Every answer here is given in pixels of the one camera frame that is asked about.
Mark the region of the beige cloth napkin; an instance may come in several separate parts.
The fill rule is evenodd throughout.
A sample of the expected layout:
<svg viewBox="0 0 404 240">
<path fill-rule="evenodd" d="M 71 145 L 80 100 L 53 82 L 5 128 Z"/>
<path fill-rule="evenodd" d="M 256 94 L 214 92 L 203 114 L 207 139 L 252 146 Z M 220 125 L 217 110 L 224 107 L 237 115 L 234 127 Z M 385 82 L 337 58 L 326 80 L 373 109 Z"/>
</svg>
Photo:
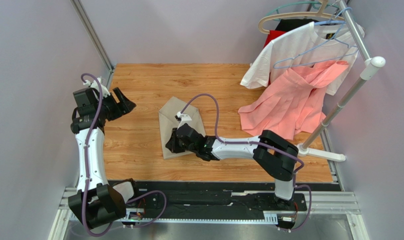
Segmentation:
<svg viewBox="0 0 404 240">
<path fill-rule="evenodd" d="M 163 105 L 163 107 L 158 112 L 160 138 L 164 160 L 178 158 L 181 156 L 191 154 L 191 152 L 189 151 L 182 153 L 172 153 L 165 147 L 166 143 L 171 138 L 172 129 L 176 128 L 179 125 L 179 122 L 176 120 L 175 115 L 177 112 L 180 112 L 186 104 L 187 104 L 186 102 L 173 96 L 165 103 L 165 105 Z M 196 107 L 190 105 L 185 109 L 184 113 L 189 115 L 190 118 L 192 119 L 192 121 L 189 123 L 189 126 L 194 128 L 198 133 L 206 135 L 206 131 L 199 110 Z"/>
</svg>

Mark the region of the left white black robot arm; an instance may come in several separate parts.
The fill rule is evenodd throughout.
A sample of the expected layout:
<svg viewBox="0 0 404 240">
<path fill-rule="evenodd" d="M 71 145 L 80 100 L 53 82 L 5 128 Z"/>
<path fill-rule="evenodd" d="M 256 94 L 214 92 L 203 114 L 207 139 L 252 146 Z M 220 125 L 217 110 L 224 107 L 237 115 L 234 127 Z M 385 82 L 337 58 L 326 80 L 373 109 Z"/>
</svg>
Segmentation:
<svg viewBox="0 0 404 240">
<path fill-rule="evenodd" d="M 130 113 L 136 104 L 121 90 L 113 89 L 115 96 L 104 94 L 92 87 L 73 93 L 77 107 L 72 114 L 71 131 L 79 148 L 79 181 L 77 193 L 68 198 L 70 210 L 81 223 L 94 229 L 126 216 L 126 203 L 134 194 L 134 181 L 123 180 L 114 185 L 107 181 L 103 145 L 104 126 Z"/>
</svg>

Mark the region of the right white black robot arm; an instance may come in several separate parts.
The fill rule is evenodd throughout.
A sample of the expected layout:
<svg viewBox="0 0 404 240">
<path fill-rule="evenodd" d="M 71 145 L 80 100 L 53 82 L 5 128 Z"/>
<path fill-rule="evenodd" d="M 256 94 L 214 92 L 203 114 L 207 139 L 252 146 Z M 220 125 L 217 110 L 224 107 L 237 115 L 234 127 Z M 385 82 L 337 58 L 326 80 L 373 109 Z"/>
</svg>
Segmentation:
<svg viewBox="0 0 404 240">
<path fill-rule="evenodd" d="M 223 138 L 203 135 L 187 123 L 172 129 L 165 143 L 171 153 L 192 152 L 204 161 L 247 159 L 258 163 L 275 180 L 273 202 L 279 209 L 294 205 L 298 148 L 270 130 L 250 138 Z"/>
</svg>

